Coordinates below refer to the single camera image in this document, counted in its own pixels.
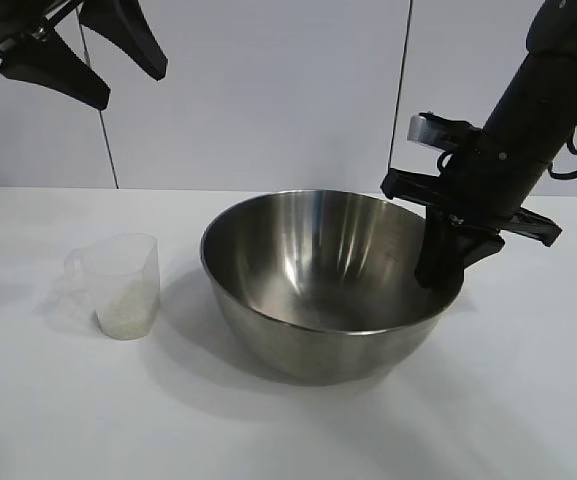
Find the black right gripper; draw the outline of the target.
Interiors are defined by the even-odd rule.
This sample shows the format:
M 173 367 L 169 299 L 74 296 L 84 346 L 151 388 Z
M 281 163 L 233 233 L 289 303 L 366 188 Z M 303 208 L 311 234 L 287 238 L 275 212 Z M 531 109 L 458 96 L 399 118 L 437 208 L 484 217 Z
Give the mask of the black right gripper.
M 415 277 L 424 288 L 462 283 L 464 266 L 496 255 L 505 246 L 499 234 L 477 232 L 464 240 L 460 228 L 508 231 L 550 247 L 561 228 L 522 207 L 549 164 L 478 144 L 447 150 L 438 158 L 437 176 L 397 168 L 388 170 L 381 191 L 427 207 Z

